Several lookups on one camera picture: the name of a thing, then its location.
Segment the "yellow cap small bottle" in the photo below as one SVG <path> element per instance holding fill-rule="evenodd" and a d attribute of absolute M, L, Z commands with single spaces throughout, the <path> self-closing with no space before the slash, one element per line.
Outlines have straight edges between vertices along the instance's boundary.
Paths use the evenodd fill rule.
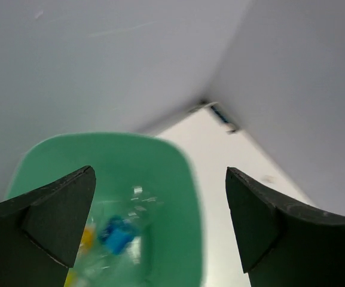
<path fill-rule="evenodd" d="M 94 242 L 94 234 L 95 234 L 96 224 L 88 223 L 84 227 L 83 235 L 81 237 L 80 245 L 77 252 L 77 257 L 75 260 L 75 264 L 72 268 L 69 269 L 64 287 L 73 286 L 73 284 L 77 281 L 77 271 L 76 267 L 78 264 L 79 259 L 85 255 L 93 246 Z"/>

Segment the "blue label bottle white cap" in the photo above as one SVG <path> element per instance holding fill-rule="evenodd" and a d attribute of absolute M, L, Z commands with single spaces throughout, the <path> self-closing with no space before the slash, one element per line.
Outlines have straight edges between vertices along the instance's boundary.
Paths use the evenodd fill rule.
<path fill-rule="evenodd" d="M 164 202 L 141 186 L 133 188 L 124 207 L 105 221 L 98 240 L 113 255 L 124 252 L 131 242 L 151 225 Z"/>

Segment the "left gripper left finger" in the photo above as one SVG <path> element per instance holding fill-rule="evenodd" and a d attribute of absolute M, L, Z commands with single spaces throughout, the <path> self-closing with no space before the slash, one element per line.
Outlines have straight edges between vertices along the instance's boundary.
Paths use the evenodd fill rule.
<path fill-rule="evenodd" d="M 63 286 L 96 188 L 84 166 L 0 203 L 0 286 Z"/>

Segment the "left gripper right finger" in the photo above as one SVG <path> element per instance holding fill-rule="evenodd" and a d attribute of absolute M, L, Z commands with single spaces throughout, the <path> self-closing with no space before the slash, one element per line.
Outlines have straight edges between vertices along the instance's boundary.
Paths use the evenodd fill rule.
<path fill-rule="evenodd" d="M 345 286 L 345 216 L 286 196 L 230 167 L 225 188 L 252 286 Z"/>

